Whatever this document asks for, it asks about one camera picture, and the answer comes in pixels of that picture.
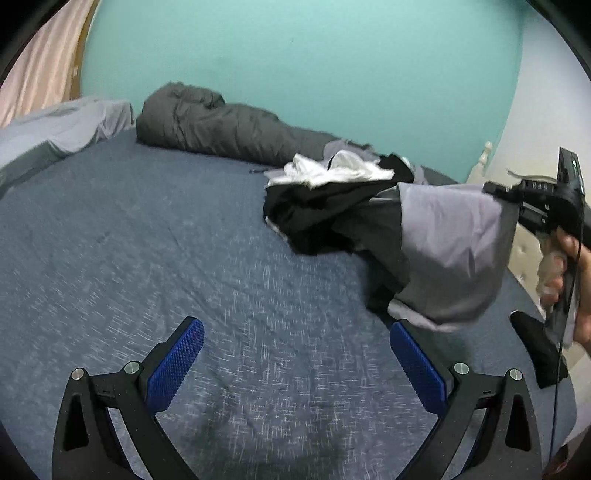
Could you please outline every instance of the mattress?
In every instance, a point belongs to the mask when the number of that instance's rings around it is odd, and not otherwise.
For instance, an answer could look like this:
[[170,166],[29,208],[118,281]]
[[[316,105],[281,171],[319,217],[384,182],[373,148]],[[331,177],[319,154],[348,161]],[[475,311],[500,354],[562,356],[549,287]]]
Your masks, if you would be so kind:
[[[0,420],[41,480],[70,372],[141,360],[187,315],[206,341],[158,419],[200,479],[395,478],[427,437],[437,417],[364,306],[373,269],[343,252],[294,254],[262,220],[258,168],[146,147],[125,131],[0,200]],[[508,320],[516,309],[538,315],[507,273],[475,325],[436,341],[450,364],[524,373],[545,459],[553,390],[533,380]],[[559,403],[557,444],[576,417],[568,379]]]

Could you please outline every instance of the bolt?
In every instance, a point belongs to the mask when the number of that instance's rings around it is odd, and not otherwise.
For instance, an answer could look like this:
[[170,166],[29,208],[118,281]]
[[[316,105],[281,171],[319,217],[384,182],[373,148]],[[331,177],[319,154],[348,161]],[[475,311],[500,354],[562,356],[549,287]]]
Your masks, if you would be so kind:
[[126,374],[134,374],[139,370],[139,363],[138,362],[129,362],[127,365],[125,365],[123,370],[125,370]]
[[513,380],[521,380],[523,378],[523,374],[519,370],[517,370],[516,368],[512,368],[509,371],[509,375],[511,376],[511,378]]
[[466,375],[470,371],[470,368],[466,364],[463,364],[462,362],[455,364],[453,366],[453,369],[456,372],[458,372],[460,375]]
[[76,370],[72,372],[72,380],[79,380],[82,377],[84,377],[84,370],[81,368],[76,368]]

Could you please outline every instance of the pink curtain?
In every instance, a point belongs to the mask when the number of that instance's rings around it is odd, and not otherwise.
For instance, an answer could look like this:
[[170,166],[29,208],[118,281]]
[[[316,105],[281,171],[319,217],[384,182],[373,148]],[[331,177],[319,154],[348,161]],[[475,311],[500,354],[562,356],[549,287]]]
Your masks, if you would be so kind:
[[0,128],[70,100],[74,55],[93,0],[70,0],[35,34],[0,87]]

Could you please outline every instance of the black cable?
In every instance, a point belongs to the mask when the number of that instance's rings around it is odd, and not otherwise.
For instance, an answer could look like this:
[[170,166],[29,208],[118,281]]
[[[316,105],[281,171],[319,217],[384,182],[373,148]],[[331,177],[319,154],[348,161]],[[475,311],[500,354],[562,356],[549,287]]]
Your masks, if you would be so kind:
[[[567,315],[569,314],[570,311],[570,303],[573,301],[573,293],[574,293],[574,287],[577,283],[577,275],[579,273],[579,259],[581,258],[581,247],[583,245],[583,231],[584,231],[584,214],[581,215],[581,233],[579,235],[579,250],[577,251],[577,258],[574,261],[575,265],[576,265],[576,269],[574,271],[574,277],[573,277],[573,284],[570,286],[570,292],[569,292],[569,297],[568,297],[568,309],[567,309]],[[557,417],[557,409],[558,409],[558,384],[560,383],[560,367],[562,366],[562,347],[564,344],[564,336],[566,334],[566,328],[565,331],[562,334],[562,337],[560,338],[560,344],[558,346],[558,365],[556,367],[556,385],[554,386],[554,412],[552,414],[552,434],[550,436],[550,453],[548,453],[548,463],[550,463],[552,461],[552,450],[554,450],[554,436],[556,435],[556,417]]]

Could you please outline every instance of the blue textured pad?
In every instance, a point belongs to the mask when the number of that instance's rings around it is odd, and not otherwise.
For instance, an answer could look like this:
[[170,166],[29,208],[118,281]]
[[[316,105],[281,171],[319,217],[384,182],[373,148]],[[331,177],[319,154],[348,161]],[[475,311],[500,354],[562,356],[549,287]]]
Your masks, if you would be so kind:
[[425,410],[443,415],[447,411],[445,383],[400,322],[390,328],[390,347]]
[[160,362],[148,380],[146,405],[152,414],[168,408],[197,358],[204,338],[203,324],[200,320],[193,320]]

